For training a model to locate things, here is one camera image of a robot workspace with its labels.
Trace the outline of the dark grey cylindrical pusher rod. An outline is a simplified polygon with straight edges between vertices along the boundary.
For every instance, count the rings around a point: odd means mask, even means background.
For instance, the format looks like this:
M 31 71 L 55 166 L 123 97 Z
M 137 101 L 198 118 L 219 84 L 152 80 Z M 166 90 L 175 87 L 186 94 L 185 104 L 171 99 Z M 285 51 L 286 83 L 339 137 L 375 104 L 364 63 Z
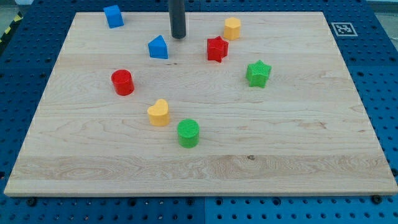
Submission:
M 171 35 L 182 39 L 186 36 L 185 1 L 169 0 L 168 4 Z

